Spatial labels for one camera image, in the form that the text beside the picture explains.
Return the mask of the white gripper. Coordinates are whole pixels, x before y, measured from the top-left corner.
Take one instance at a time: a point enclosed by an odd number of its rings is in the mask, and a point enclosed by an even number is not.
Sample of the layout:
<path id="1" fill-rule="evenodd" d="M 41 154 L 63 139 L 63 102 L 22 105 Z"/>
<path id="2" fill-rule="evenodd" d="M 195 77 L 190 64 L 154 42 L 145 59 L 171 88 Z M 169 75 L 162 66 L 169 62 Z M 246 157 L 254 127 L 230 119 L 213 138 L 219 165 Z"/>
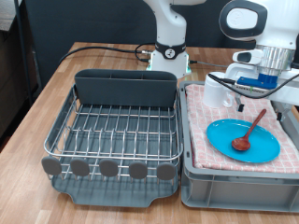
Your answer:
<path id="1" fill-rule="evenodd" d="M 290 71 L 282 71 L 278 76 L 277 91 L 235 83 L 233 90 L 238 93 L 235 95 L 236 110 L 243 112 L 244 105 L 241 103 L 241 95 L 252 99 L 267 98 L 279 103 L 299 105 L 298 74 L 299 70 L 295 68 L 292 68 Z M 258 69 L 254 65 L 242 63 L 232 63 L 225 72 L 226 78 L 234 79 L 235 81 L 238 81 L 241 77 L 256 79 L 258 75 Z M 277 109 L 278 121 L 284 120 L 283 112 L 279 112 Z"/>

